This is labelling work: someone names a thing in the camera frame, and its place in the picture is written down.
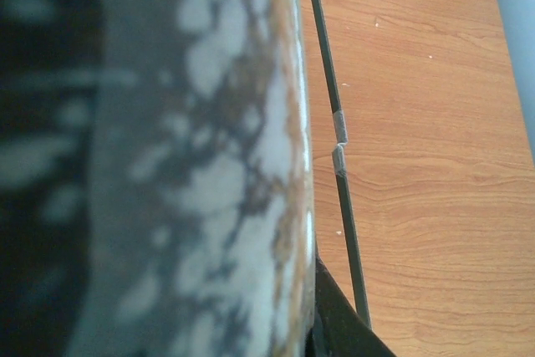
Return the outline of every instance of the wooden surface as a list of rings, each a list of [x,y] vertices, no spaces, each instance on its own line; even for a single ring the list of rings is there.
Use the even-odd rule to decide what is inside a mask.
[[[318,244],[351,298],[302,0]],[[535,173],[496,0],[323,0],[375,332],[399,356],[535,356]]]

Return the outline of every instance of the wood grain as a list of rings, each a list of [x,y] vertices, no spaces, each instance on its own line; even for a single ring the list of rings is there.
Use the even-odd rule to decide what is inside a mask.
[[[318,244],[352,298],[302,3]],[[535,172],[496,0],[323,5],[375,332],[399,356],[535,355]]]

